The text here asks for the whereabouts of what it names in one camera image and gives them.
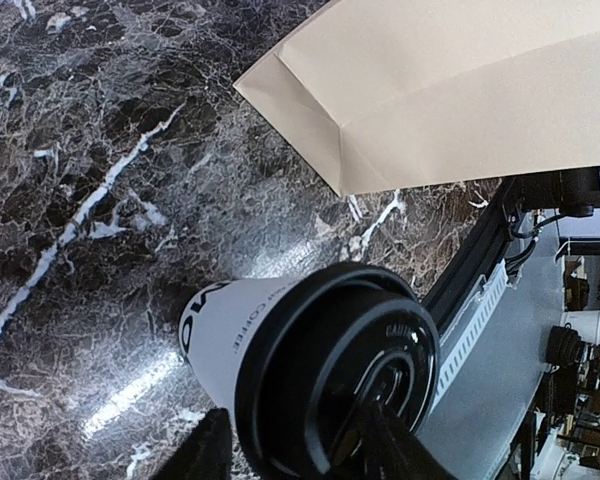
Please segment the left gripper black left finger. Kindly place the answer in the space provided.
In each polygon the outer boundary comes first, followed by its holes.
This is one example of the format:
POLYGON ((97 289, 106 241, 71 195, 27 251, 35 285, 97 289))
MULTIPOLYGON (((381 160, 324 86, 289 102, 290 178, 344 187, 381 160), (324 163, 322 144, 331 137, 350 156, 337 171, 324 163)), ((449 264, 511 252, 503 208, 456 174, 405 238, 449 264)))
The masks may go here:
POLYGON ((229 479, 232 455, 229 412, 225 408, 213 408, 205 414, 153 479, 229 479))

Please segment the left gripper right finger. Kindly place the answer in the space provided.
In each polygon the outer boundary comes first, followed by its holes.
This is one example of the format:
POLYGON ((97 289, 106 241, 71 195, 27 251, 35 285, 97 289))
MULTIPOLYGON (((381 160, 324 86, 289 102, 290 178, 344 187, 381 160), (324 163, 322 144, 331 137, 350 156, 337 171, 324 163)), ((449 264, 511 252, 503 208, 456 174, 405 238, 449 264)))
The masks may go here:
POLYGON ((455 479, 380 403, 369 407, 362 427, 363 479, 455 479))

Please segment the black coffee cup lid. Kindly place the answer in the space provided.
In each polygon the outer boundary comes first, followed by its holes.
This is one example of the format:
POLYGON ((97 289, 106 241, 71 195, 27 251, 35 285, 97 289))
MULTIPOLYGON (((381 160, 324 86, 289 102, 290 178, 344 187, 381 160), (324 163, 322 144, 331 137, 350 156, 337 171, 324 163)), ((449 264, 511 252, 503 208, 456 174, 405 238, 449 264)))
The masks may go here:
POLYGON ((342 262, 302 279, 246 348, 234 395, 244 456, 264 479, 315 479, 372 404, 414 431, 439 378, 439 334, 397 273, 342 262))

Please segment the white paper coffee cup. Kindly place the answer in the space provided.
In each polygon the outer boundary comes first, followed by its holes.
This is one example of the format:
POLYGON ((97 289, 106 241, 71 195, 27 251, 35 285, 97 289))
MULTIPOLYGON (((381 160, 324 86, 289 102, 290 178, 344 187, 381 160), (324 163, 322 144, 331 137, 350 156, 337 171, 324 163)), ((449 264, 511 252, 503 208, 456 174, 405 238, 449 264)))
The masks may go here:
POLYGON ((234 410, 247 347, 265 317, 299 282, 298 278, 217 282, 188 300, 179 324, 181 350, 216 406, 234 410))

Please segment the brown paper bag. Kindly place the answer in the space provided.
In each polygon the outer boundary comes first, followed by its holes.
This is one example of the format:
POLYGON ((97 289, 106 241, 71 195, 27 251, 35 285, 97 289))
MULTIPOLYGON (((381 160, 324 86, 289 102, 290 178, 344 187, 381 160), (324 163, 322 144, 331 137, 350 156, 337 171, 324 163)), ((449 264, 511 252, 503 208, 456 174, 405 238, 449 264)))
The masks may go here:
POLYGON ((332 1, 236 90, 339 195, 600 165, 600 1, 332 1))

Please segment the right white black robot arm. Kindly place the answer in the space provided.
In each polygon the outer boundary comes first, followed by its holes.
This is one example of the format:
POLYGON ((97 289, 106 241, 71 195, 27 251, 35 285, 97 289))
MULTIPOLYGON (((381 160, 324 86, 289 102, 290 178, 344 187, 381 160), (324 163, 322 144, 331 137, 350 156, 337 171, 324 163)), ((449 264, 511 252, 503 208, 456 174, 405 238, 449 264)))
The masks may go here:
POLYGON ((524 174, 518 177, 522 208, 556 209, 564 217, 591 217, 600 209, 600 166, 524 174))

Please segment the black curved front rail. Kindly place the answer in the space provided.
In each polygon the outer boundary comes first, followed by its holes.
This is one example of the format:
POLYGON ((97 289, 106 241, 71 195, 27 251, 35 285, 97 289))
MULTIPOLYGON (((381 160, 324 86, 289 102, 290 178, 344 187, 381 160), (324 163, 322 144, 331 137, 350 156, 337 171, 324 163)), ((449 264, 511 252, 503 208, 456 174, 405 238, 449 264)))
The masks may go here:
POLYGON ((489 276, 504 258, 512 233, 523 218, 523 177, 502 180, 489 205, 461 242, 441 276, 423 299, 439 333, 444 333, 481 275, 489 276))

